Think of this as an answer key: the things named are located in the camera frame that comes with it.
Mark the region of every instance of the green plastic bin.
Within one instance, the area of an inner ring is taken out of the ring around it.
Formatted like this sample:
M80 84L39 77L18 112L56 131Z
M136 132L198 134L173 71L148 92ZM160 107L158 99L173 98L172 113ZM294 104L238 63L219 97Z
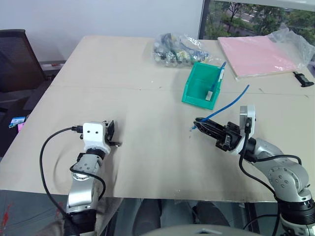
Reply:
M221 67L196 62L187 79L182 102L212 110L220 93L222 77ZM209 101L208 91L212 92Z

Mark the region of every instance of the tabletop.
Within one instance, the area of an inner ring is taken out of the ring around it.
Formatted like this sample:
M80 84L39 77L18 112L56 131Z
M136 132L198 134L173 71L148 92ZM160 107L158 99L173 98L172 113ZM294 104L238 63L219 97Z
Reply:
M113 140L122 142L105 159L106 196L212 201L274 201L268 189L246 177L238 157L215 147L215 140L191 131L195 117L205 117L246 94L213 117L225 125L239 123L241 105L254 104L254 138L301 157L315 194L314 87L302 88L292 73L236 81L226 66L213 111L181 102L190 68L166 68L152 58L154 40L137 37L86 36L31 113L0 163L0 189L44 193L39 153L52 133L89 121L115 121ZM224 60L217 41L205 49ZM301 70L309 80L312 75ZM79 134L62 133L44 152L51 193L68 194L69 167L83 150ZM267 181L244 163L249 173Z

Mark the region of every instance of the clear plastic bag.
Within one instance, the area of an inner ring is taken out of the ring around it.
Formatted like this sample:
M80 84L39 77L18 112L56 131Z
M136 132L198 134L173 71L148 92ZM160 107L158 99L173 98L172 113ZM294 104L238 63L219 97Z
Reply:
M219 37L236 79L297 71L310 62L315 47L288 28L266 36Z
M192 66L203 62L220 66L223 60L203 50L202 43L187 35L166 33L154 41L153 56L156 62L164 66Z

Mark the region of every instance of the office chair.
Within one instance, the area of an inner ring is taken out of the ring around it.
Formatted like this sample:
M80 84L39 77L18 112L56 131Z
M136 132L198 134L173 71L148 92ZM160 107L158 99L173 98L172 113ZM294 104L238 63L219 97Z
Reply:
M0 30L0 156L17 135L13 117L30 114L51 81L46 81L24 29Z

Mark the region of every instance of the pink paper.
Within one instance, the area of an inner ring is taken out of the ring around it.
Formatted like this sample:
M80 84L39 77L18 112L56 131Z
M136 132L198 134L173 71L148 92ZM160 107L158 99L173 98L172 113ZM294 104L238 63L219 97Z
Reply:
M237 77L297 69L267 36L219 37L218 41Z
M18 132L21 131L21 129L23 128L24 124L25 124L25 122L18 124Z

